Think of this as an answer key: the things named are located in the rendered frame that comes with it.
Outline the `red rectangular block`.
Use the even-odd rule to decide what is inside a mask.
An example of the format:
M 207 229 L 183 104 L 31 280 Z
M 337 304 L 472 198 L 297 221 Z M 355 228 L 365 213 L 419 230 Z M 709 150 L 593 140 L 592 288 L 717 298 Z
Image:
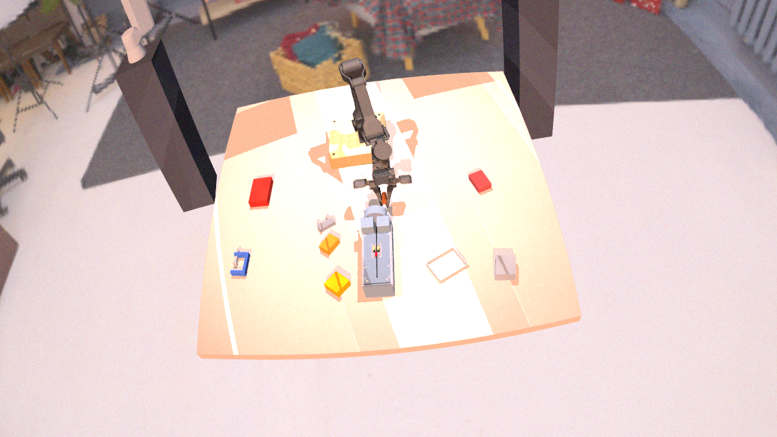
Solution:
M 477 192 L 481 193 L 491 188 L 491 183 L 489 182 L 488 177 L 484 174 L 482 169 L 480 171 L 474 172 L 473 174 L 469 174 L 469 180 Z
M 269 206 L 270 194 L 274 185 L 272 177 L 253 179 L 251 193 L 249 197 L 249 206 Z

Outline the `blue rectangular block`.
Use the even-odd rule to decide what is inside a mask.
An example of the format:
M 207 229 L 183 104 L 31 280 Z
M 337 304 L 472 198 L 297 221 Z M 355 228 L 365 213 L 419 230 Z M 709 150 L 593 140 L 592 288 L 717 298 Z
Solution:
M 233 265 L 237 265 L 238 258 L 245 258 L 243 263 L 243 268 L 240 271 L 237 270 L 231 270 L 230 274 L 231 276 L 246 276 L 249 268 L 249 260 L 250 260 L 250 254 L 249 252 L 239 252 L 239 249 L 237 249 L 237 252 L 234 252 L 235 256 L 235 262 L 233 262 Z

